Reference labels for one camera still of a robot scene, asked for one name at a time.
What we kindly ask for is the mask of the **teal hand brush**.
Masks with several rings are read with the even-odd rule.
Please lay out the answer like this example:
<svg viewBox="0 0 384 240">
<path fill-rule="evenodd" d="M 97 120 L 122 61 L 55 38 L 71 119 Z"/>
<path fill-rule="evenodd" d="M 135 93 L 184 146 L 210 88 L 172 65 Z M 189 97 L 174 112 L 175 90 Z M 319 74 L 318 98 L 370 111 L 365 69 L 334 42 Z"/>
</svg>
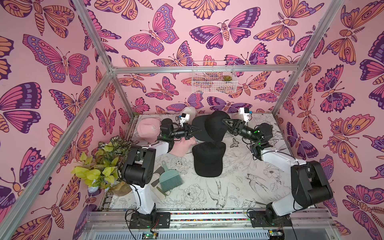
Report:
<svg viewBox="0 0 384 240">
<path fill-rule="evenodd" d="M 164 192 L 173 190 L 184 183 L 180 173 L 177 170 L 169 169 L 165 161 L 162 161 L 162 167 L 164 172 L 160 175 L 159 181 Z"/>
</svg>

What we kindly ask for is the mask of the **cream cap rear left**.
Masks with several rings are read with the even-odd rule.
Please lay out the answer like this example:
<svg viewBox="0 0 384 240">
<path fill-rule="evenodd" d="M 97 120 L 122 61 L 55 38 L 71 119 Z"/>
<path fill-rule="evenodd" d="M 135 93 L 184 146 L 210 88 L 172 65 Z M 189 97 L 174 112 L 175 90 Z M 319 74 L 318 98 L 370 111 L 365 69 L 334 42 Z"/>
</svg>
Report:
<svg viewBox="0 0 384 240">
<path fill-rule="evenodd" d="M 182 113 L 190 115 L 190 120 L 191 120 L 196 117 L 197 110 L 194 107 L 185 107 Z"/>
</svg>

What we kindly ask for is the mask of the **plain black cap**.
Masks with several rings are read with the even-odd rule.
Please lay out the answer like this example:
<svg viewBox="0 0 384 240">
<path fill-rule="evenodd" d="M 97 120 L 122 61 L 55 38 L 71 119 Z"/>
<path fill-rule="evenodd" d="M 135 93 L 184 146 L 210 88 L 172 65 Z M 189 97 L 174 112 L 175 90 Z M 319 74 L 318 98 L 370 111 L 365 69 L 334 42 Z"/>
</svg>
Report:
<svg viewBox="0 0 384 240">
<path fill-rule="evenodd" d="M 198 176 L 216 178 L 223 172 L 223 157 L 226 152 L 223 142 L 203 142 L 192 148 L 194 168 Z"/>
</svg>

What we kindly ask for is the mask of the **small succulent in basket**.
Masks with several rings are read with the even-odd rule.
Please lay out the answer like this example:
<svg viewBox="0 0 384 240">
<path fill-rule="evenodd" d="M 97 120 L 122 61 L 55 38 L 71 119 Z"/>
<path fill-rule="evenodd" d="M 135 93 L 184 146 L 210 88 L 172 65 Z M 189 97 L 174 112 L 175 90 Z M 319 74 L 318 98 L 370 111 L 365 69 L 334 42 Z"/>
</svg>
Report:
<svg viewBox="0 0 384 240">
<path fill-rule="evenodd" d="M 225 75 L 222 77 L 223 82 L 231 82 L 233 80 L 232 76 Z"/>
</svg>

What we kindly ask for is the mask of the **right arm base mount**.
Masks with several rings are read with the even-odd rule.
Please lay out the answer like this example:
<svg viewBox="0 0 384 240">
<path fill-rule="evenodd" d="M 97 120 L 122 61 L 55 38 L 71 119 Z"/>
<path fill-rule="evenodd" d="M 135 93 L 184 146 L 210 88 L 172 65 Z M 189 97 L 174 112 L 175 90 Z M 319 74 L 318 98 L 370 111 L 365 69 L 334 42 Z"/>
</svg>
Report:
<svg viewBox="0 0 384 240">
<path fill-rule="evenodd" d="M 247 211 L 247 216 L 251 221 L 252 227 L 271 227 L 271 228 L 280 228 L 280 227 L 292 227 L 292 222 L 289 216 L 274 218 L 273 214 L 268 213 L 267 211 Z"/>
</svg>

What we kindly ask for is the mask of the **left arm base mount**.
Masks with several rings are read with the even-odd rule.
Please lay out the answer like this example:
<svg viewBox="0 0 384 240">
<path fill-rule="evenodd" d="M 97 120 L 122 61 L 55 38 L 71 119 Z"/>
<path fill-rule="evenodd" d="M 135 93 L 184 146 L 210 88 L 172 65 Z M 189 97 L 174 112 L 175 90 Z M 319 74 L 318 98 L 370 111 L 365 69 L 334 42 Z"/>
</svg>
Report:
<svg viewBox="0 0 384 240">
<path fill-rule="evenodd" d="M 133 213 L 129 221 L 130 229 L 168 229 L 171 223 L 170 212 L 159 212 L 149 215 Z"/>
</svg>

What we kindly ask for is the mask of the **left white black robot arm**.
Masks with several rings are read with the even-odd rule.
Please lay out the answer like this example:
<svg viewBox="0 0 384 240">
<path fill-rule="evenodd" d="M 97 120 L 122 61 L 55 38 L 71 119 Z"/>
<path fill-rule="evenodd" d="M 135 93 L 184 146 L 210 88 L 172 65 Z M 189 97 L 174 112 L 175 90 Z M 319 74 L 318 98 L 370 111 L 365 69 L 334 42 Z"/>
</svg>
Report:
<svg viewBox="0 0 384 240">
<path fill-rule="evenodd" d="M 123 158 L 120 173 L 122 180 L 130 185 L 135 194 L 137 212 L 149 217 L 156 212 L 156 204 L 149 187 L 155 173 L 156 158 L 164 154 L 184 156 L 191 145 L 196 144 L 194 136 L 201 129 L 186 122 L 174 123 L 169 118 L 146 118 L 138 123 L 137 131 L 144 144 L 131 147 Z"/>
</svg>

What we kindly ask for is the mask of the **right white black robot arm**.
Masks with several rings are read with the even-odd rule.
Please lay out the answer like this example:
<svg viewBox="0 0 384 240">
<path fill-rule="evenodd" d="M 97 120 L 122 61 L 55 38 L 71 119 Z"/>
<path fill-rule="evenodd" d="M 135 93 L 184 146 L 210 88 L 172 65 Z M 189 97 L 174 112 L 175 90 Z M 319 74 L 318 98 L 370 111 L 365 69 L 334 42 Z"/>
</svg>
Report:
<svg viewBox="0 0 384 240">
<path fill-rule="evenodd" d="M 231 134 L 240 135 L 251 142 L 250 151 L 256 159 L 290 174 L 291 193 L 266 206 L 266 219 L 269 222 L 333 198 L 334 192 L 319 162 L 297 159 L 269 144 L 273 137 L 270 124 L 262 123 L 252 129 L 239 119 L 223 119 L 222 123 Z"/>
</svg>

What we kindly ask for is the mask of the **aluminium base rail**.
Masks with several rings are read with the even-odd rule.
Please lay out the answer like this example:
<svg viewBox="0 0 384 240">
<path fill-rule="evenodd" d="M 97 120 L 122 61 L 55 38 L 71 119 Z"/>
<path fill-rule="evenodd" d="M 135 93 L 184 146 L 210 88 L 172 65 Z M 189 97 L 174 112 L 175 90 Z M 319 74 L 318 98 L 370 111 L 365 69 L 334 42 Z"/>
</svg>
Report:
<svg viewBox="0 0 384 240">
<path fill-rule="evenodd" d="M 122 211 L 93 212 L 82 240 L 340 240 L 331 215 L 307 209 L 267 223 L 264 209 L 160 211 L 153 226 L 140 226 Z"/>
</svg>

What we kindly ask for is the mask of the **plain pink cap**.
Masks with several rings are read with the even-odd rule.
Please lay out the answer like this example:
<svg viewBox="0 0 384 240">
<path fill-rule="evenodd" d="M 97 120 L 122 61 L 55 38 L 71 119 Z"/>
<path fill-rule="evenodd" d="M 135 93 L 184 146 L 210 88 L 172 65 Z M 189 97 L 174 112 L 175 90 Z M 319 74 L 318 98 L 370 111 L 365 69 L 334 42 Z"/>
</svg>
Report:
<svg viewBox="0 0 384 240">
<path fill-rule="evenodd" d="M 186 140 L 185 138 L 182 138 L 180 141 L 175 141 L 174 146 L 169 153 L 176 157 L 183 157 L 188 153 L 190 148 L 196 144 L 197 142 L 194 137 L 188 140 Z"/>
</svg>

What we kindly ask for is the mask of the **pink cap with logo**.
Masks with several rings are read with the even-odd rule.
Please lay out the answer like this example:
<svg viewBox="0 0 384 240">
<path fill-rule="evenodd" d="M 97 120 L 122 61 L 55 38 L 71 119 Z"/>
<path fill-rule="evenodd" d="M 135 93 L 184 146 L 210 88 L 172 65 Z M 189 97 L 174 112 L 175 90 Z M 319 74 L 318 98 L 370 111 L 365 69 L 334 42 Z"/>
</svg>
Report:
<svg viewBox="0 0 384 240">
<path fill-rule="evenodd" d="M 156 118 L 141 120 L 137 126 L 138 135 L 148 143 L 155 143 L 161 134 L 161 121 Z"/>
</svg>

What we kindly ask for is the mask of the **aluminium frame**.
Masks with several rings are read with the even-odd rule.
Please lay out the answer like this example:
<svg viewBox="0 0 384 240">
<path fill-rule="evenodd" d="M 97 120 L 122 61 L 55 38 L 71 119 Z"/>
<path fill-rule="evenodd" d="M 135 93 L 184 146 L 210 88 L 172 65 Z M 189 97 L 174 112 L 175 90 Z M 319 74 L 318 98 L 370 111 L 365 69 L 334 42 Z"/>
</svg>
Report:
<svg viewBox="0 0 384 240">
<path fill-rule="evenodd" d="M 315 32 L 315 35 L 311 39 L 311 42 L 307 46 L 303 55 L 300 58 L 300 61 L 296 65 L 258 65 L 258 66 L 233 66 L 232 69 L 234 72 L 259 72 L 265 70 L 289 70 L 293 74 L 291 80 L 289 80 L 289 86 L 293 86 L 293 81 L 298 79 L 298 75 L 304 68 L 304 65 L 309 60 L 310 55 L 315 50 L 317 44 L 320 41 L 320 38 L 324 35 L 327 28 L 330 26 L 334 17 L 336 16 L 338 10 L 343 5 L 343 1 L 331 1 L 328 6 L 325 14 L 319 21 L 319 25 Z M 32 182 L 27 186 L 27 189 L 22 194 L 20 198 L 16 201 L 14 207 L 11 209 L 9 215 L 4 219 L 1 224 L 1 239 L 9 240 L 12 235 L 15 233 L 16 229 L 20 225 L 21 221 L 27 214 L 27 211 L 31 208 L 35 199 L 38 197 L 41 188 L 44 186 L 48 178 L 54 171 L 54 168 L 59 163 L 60 157 L 64 154 L 65 150 L 70 144 L 70 141 L 74 138 L 75 134 L 80 130 L 81 126 L 84 124 L 92 108 L 98 102 L 98 99 L 105 89 L 109 82 L 113 82 L 116 86 L 124 106 L 130 110 L 131 107 L 128 103 L 126 95 L 121 88 L 116 75 L 117 74 L 128 74 L 128 73 L 192 73 L 197 72 L 225 72 L 228 69 L 228 66 L 218 65 L 218 66 L 197 66 L 197 67 L 138 67 L 138 68 L 115 68 L 112 66 L 111 61 L 107 57 L 99 37 L 96 34 L 96 29 L 91 21 L 91 18 L 88 15 L 88 11 L 83 3 L 83 1 L 74 1 L 74 4 L 77 8 L 77 12 L 81 17 L 83 23 L 86 26 L 86 29 L 91 35 L 91 39 L 94 41 L 96 50 L 98 51 L 101 60 L 103 61 L 104 66 L 107 69 L 106 74 L 102 78 L 101 82 L 97 84 L 96 88 L 93 90 L 91 97 L 86 102 L 85 106 L 80 110 L 80 113 L 76 116 L 73 123 L 70 124 L 69 128 L 64 132 L 63 137 L 60 139 L 58 145 L 56 145 L 48 154 L 46 161 L 43 163 L 41 170 L 36 174 L 36 177 Z"/>
</svg>

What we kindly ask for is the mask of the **clear plastic dustpan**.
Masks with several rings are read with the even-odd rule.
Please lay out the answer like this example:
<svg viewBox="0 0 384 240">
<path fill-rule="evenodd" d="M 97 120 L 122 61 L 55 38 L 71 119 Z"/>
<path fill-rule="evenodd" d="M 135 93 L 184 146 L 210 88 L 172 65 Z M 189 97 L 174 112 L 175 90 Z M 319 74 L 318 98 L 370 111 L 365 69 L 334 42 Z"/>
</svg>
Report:
<svg viewBox="0 0 384 240">
<path fill-rule="evenodd" d="M 152 176 L 151 182 L 150 182 L 150 188 L 152 193 L 160 200 L 165 200 L 171 193 L 171 191 L 164 192 L 161 188 L 160 184 L 160 176 L 165 172 L 163 167 L 158 167 Z"/>
</svg>

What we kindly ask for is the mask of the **potted green plant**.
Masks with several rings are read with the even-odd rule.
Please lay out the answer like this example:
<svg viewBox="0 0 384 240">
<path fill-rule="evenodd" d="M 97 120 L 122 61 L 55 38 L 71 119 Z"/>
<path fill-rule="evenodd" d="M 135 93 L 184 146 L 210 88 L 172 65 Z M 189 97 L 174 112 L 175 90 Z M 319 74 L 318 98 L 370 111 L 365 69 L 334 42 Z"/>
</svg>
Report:
<svg viewBox="0 0 384 240">
<path fill-rule="evenodd" d="M 72 170 L 72 174 L 87 186 L 91 194 L 110 191 L 123 196 L 132 190 L 123 182 L 123 164 L 133 146 L 134 142 L 120 136 L 111 138 L 109 143 L 99 142 L 92 155 L 81 153 L 81 164 Z"/>
</svg>

